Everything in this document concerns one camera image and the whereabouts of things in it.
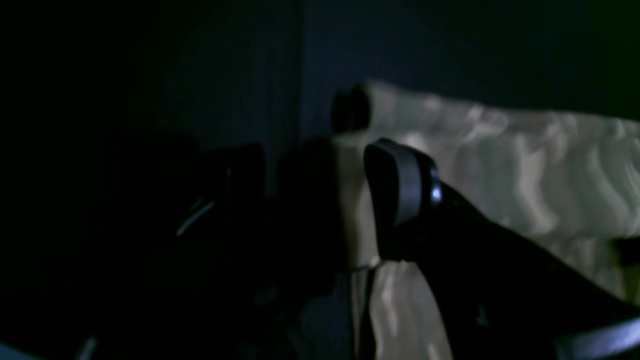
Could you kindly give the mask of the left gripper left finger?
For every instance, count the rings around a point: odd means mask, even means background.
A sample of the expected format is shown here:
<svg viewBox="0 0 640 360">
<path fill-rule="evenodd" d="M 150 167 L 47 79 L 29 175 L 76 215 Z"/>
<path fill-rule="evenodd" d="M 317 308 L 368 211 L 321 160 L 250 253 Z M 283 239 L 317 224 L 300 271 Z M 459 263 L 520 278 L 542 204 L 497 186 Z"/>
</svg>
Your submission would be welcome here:
<svg viewBox="0 0 640 360">
<path fill-rule="evenodd" d="M 288 151 L 266 192 L 258 142 L 119 135 L 82 360 L 343 360 L 346 251 L 327 139 Z"/>
</svg>

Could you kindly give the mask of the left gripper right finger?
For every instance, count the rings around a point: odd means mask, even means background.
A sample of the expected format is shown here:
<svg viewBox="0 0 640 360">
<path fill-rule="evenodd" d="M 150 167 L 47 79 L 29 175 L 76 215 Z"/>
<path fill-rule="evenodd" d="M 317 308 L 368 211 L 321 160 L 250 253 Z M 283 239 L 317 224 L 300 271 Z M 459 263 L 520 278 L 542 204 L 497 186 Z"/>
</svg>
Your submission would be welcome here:
<svg viewBox="0 0 640 360">
<path fill-rule="evenodd" d="M 638 306 L 481 214 L 429 155 L 382 137 L 363 164 L 379 255 L 419 268 L 455 360 L 639 358 Z"/>
</svg>

